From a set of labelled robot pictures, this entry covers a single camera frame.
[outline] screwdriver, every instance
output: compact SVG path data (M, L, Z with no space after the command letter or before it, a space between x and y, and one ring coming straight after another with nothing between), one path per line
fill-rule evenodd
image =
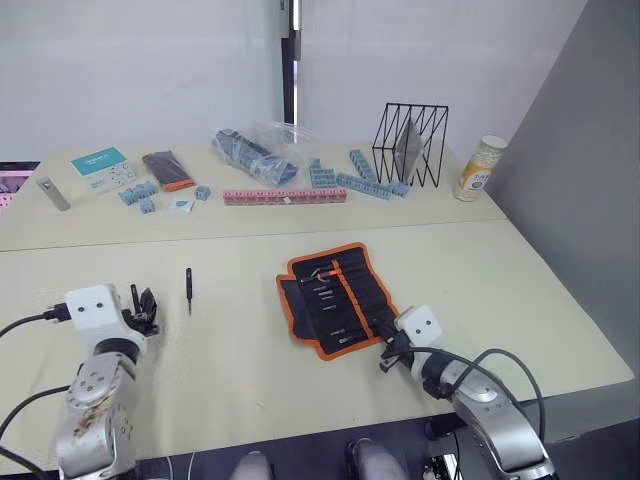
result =
M189 302L189 316L191 316L191 299L193 291L191 288L191 268L187 268L187 302Z

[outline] gray wall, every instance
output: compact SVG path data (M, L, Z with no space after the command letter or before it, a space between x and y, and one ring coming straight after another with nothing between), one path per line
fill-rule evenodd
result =
M589 0L487 186L636 375L549 399L550 439L639 414L638 3Z

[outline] plastic bag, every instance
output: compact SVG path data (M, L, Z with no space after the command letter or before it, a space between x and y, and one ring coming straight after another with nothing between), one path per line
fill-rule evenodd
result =
M164 190L173 192L196 184L171 150L148 153L142 157Z
M305 165L304 146L313 135L288 123L257 125L245 132L218 130L213 139L226 160L269 187L290 182Z

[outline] beige table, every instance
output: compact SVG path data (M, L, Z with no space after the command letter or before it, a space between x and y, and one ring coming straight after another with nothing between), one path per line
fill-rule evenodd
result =
M529 365L545 396L632 378L507 220L4 252L0 265L11 281L0 290L0 325L42 311L71 289L111 282L127 300L131 282L151 287L163 333L140 365L134 432L141 458L450 412L406 371L383 374L381 347L324 362L289 336L276 274L291 257L351 241L367 244L398 308L432 307L456 353L507 348ZM194 275L192 317L186 266ZM82 360L70 322L7 335L0 412L70 382ZM520 399L532 398L517 367L499 359L487 365ZM62 400L30 406L3 443L54 467ZM0 473L16 471L0 463Z
M486 195L465 203L455 200L452 187L458 178L459 162L445 149L441 185L435 189L427 180L425 188L414 188L405 199L380 200L349 191L345 204L292 206L225 207L224 189L265 188L245 172L220 159L212 146L121 147L141 183L152 179L141 157L145 153L171 148L189 174L215 192L213 198L198 203L191 214L169 211L173 198L193 198L194 188L154 195L157 212L142 215L136 205L125 206L114 190L96 196L70 164L74 158L98 149L74 149L53 154L36 170L19 195L0 217L0 251L31 248L105 245L111 243L186 240L246 235L320 232L353 228L427 225L470 220L505 218ZM319 157L325 168L357 175L348 158L349 150L361 148L372 161L366 144L318 145L309 148L309 157ZM59 212L40 191L35 179L49 176L67 197L71 209ZM294 188L309 188L306 166L301 168Z

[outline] small bottle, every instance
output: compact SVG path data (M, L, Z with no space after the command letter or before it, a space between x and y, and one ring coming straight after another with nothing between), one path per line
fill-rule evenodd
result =
M506 140L495 135L485 135L480 139L480 144L456 185L453 195L458 200L471 202L477 198L507 145Z

